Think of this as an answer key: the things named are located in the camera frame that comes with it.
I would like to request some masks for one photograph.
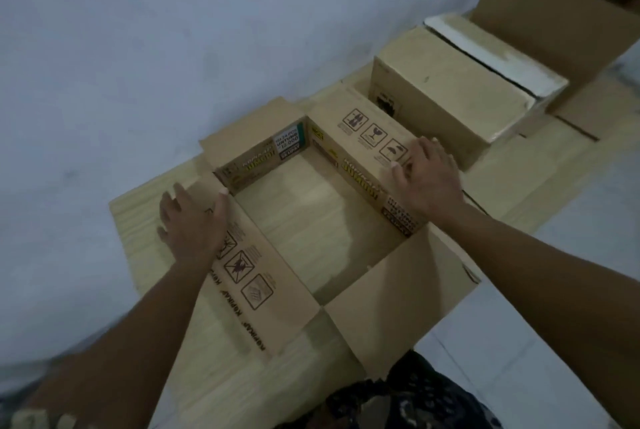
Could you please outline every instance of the person's left arm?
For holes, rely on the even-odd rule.
[[[164,193],[158,229],[175,263],[115,327],[74,356],[28,399],[25,408],[69,414],[99,429],[148,425],[187,330],[196,298],[227,231],[228,191],[213,214],[181,185]]]

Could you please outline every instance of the person's right hand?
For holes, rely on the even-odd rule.
[[[464,203],[458,166],[437,139],[416,139],[409,152],[410,168],[391,164],[397,189],[407,206],[437,223],[453,206]]]

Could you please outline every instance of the black patterned fabric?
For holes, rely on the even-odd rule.
[[[365,380],[332,394],[276,429],[497,429],[498,419],[473,395],[407,352],[387,380]]]

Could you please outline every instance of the person's right arm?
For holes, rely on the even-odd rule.
[[[640,283],[553,248],[463,201],[458,169],[437,142],[394,165],[408,206],[482,269],[619,424],[640,426]]]

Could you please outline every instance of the person's left hand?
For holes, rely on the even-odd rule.
[[[229,191],[225,188],[220,192],[211,214],[202,211],[179,183],[173,185],[173,189],[175,199],[164,192],[160,200],[164,229],[158,227],[158,236],[171,249],[176,261],[199,261],[210,267],[227,234]]]

